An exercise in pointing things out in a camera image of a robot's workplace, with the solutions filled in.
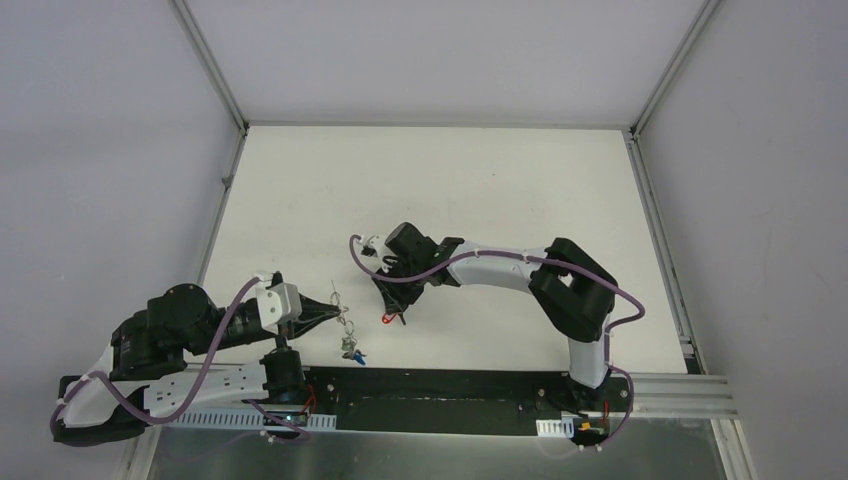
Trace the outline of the large silver carabiner keyring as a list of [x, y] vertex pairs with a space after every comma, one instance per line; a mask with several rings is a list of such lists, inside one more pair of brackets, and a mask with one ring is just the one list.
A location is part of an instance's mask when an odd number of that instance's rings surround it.
[[346, 318], [349, 309], [343, 304], [340, 293], [338, 292], [335, 283], [331, 282], [332, 293], [330, 294], [330, 303], [338, 309], [336, 321], [342, 326], [344, 335], [341, 339], [342, 357], [344, 359], [354, 361], [357, 355], [357, 339], [355, 337], [355, 325], [351, 320]]

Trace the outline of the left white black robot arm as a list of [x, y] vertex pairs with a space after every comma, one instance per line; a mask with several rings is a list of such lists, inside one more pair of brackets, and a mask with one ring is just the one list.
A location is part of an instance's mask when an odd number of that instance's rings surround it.
[[124, 320], [84, 373], [65, 376], [49, 420], [54, 442], [90, 447], [175, 422], [195, 405], [243, 402], [285, 429], [270, 444], [303, 443], [315, 405], [290, 341], [344, 314], [279, 272], [250, 278], [225, 307], [183, 283]]

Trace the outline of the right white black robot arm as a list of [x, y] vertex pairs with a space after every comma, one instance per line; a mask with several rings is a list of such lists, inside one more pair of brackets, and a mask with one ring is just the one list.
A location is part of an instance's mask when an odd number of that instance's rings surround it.
[[426, 286], [490, 286], [528, 294], [568, 340], [564, 404], [590, 410], [607, 397], [610, 369], [603, 330], [615, 307], [617, 281], [573, 241], [496, 249], [461, 237], [440, 242], [409, 222], [357, 243], [380, 267], [372, 280], [389, 315], [403, 315]]

